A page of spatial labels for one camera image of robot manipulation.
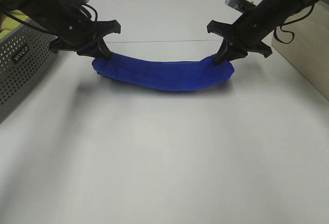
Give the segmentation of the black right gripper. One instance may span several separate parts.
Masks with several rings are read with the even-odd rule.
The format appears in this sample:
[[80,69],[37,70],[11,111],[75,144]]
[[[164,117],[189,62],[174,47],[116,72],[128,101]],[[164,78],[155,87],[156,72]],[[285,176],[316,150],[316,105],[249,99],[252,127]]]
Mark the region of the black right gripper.
[[263,55],[272,54],[272,49],[262,42],[275,28],[274,8],[254,8],[244,12],[233,24],[212,20],[207,25],[207,32],[219,36],[229,36],[214,57],[214,64],[233,61],[248,56],[249,52]]

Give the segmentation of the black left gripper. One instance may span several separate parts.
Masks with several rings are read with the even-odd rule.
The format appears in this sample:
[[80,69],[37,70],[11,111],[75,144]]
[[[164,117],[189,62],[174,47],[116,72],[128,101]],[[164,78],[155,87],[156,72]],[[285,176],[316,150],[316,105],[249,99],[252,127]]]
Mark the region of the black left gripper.
[[91,5],[53,6],[42,13],[42,26],[57,37],[50,42],[50,51],[108,60],[112,52],[101,35],[121,33],[117,20],[98,21],[98,12]]

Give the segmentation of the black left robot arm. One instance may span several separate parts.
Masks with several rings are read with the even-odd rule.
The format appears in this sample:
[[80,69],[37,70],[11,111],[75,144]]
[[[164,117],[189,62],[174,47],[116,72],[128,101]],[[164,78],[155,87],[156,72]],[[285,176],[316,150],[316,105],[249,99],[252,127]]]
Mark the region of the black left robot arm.
[[104,37],[121,32],[116,20],[99,21],[89,0],[1,0],[1,11],[9,15],[19,10],[38,23],[33,26],[45,34],[56,36],[49,44],[52,52],[72,51],[78,55],[110,59],[112,52]]

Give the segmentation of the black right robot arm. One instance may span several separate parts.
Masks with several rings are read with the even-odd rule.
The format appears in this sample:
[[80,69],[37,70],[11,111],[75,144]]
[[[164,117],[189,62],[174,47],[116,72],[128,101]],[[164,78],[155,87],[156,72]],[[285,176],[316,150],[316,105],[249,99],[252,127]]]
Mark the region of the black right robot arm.
[[225,0],[225,4],[239,12],[241,16],[232,24],[212,20],[207,31],[223,38],[214,57],[214,63],[242,59],[249,52],[264,57],[272,54],[272,49],[263,43],[263,38],[284,26],[285,21],[306,7],[312,7],[319,0],[262,0],[254,4],[248,0]]

